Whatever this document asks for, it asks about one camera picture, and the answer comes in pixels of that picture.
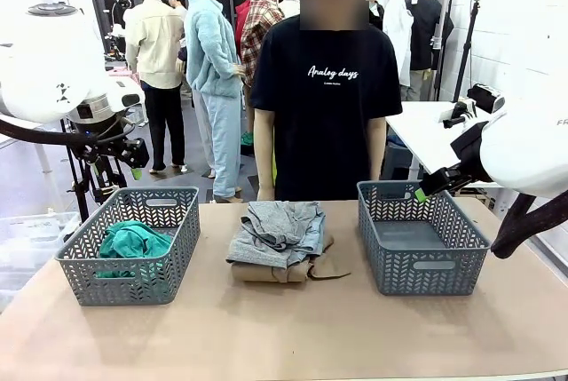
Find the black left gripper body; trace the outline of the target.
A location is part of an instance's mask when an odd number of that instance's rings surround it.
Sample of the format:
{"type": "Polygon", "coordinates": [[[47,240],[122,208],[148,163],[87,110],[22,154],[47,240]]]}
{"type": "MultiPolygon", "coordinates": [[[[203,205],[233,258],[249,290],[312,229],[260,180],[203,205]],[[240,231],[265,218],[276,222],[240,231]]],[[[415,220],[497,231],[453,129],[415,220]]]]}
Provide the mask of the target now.
{"type": "Polygon", "coordinates": [[[131,168],[145,168],[149,153],[143,139],[128,139],[119,143],[118,159],[131,168]]]}

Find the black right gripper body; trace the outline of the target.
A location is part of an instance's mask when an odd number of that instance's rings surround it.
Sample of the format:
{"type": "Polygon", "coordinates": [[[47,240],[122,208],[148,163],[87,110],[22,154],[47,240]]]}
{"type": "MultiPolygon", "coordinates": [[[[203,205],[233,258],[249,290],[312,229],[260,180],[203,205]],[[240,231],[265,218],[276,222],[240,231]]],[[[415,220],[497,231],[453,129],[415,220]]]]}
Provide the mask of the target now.
{"type": "Polygon", "coordinates": [[[430,197],[444,191],[454,192],[472,181],[473,178],[468,173],[462,172],[459,166],[453,166],[424,174],[420,181],[420,189],[425,196],[430,197]]]}

